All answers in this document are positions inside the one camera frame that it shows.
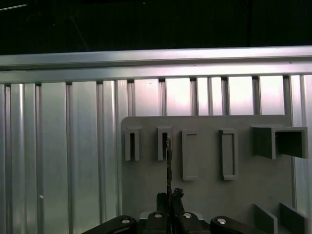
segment gray plastic holder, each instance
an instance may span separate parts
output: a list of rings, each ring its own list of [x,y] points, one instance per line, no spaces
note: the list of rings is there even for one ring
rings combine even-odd
[[[140,159],[140,129],[141,127],[132,127],[125,130],[125,160]]]
[[[167,136],[172,136],[172,126],[158,126],[157,127],[157,141],[158,141],[158,160],[162,161],[166,159],[166,145]]]
[[[253,128],[253,154],[276,159],[277,155],[308,158],[306,127],[257,125]]]
[[[195,130],[182,130],[182,175],[183,180],[198,179],[198,154],[194,154],[197,146],[197,132]]]
[[[222,175],[224,180],[238,178],[238,139],[234,129],[220,129]]]

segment black wall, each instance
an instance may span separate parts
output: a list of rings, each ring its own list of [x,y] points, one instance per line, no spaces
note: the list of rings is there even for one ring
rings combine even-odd
[[[312,44],[312,0],[253,0],[252,21],[243,6],[242,0],[41,0],[44,16],[33,7],[0,11],[0,54]]]

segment metal screw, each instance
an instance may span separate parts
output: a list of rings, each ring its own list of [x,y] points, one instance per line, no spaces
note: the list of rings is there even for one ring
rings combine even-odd
[[[123,220],[123,221],[122,221],[122,223],[123,223],[123,224],[127,224],[127,223],[130,223],[130,220],[128,220],[128,219],[125,219],[125,220]]]
[[[183,216],[186,217],[186,218],[192,217],[192,215],[190,213],[185,213]]]
[[[222,219],[222,218],[218,218],[218,223],[220,223],[220,224],[226,224],[226,221],[224,220],[224,219]]]

